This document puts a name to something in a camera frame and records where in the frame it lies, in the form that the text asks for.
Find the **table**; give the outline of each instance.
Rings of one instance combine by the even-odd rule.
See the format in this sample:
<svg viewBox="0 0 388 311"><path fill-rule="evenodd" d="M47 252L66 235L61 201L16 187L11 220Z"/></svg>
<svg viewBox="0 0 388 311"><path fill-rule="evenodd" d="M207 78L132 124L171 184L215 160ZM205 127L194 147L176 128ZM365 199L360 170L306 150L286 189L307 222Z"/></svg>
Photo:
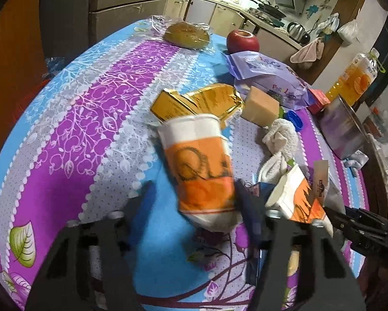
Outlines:
<svg viewBox="0 0 388 311"><path fill-rule="evenodd" d="M21 308L66 221L103 218L135 197L146 180L156 182L157 200L128 259L145 308L240 311L253 293L244 281L244 226L209 233L181 217L149 112L164 88L184 93L232 83L221 54L225 39L213 36L216 52L199 53L134 36L135 26L140 24L107 37L61 71L32 101L0 153L0 280ZM328 159L346 205L368 208L362 175L353 178L334 157L309 112L299 115L304 129L296 161L310 175L314 160ZM240 118L223 134L235 177L250 181L270 156L261 143L264 130ZM362 257L349 249L346 256L358 274ZM97 265L92 271L100 273Z"/></svg>

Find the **orange paper cup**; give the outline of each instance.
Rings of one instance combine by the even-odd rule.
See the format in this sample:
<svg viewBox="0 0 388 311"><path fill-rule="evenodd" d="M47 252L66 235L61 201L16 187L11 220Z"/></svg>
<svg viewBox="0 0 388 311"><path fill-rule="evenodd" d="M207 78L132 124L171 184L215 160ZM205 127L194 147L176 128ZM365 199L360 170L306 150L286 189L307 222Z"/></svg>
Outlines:
<svg viewBox="0 0 388 311"><path fill-rule="evenodd" d="M234 180L218 118L212 114L178 117L162 124L158 133L178 182L180 212L209 231L231 230L238 220Z"/></svg>

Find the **orange juice bottle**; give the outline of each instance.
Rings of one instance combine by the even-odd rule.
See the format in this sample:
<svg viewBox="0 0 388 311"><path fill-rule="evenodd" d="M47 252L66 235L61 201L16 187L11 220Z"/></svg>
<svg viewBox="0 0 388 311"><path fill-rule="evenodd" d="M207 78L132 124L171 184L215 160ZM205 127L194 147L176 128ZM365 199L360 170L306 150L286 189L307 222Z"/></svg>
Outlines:
<svg viewBox="0 0 388 311"><path fill-rule="evenodd" d="M376 79L378 64L381 67L380 71L385 72L385 69L378 61L378 57L379 52L375 48L372 48L367 54L360 53L356 55L335 85L330 88L326 97L333 101L340 95L349 106L353 106Z"/></svg>

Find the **frying pan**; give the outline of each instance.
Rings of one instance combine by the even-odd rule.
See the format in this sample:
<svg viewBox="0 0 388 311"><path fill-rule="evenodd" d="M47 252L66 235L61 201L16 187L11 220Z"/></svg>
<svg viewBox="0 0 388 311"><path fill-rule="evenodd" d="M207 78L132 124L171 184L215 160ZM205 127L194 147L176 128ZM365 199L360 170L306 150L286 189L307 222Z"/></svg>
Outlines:
<svg viewBox="0 0 388 311"><path fill-rule="evenodd" d="M255 4L258 4L259 5L259 10L273 16L274 18L278 19L278 20L281 20L282 18L286 17L285 14L283 14L280 10L278 10L277 8L271 6L270 4L267 4L267 3L258 3L257 1L255 0L250 0L250 1L253 1Z"/></svg>

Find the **cheese block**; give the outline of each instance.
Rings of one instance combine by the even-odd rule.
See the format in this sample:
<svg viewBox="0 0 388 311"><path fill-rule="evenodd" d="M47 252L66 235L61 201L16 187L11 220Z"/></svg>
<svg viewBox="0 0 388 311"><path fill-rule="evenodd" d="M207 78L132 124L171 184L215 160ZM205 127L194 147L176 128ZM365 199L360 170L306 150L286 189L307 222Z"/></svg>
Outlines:
<svg viewBox="0 0 388 311"><path fill-rule="evenodd" d="M279 117L279 108L277 100L260 89L251 87L241 116L261 127L266 127Z"/></svg>

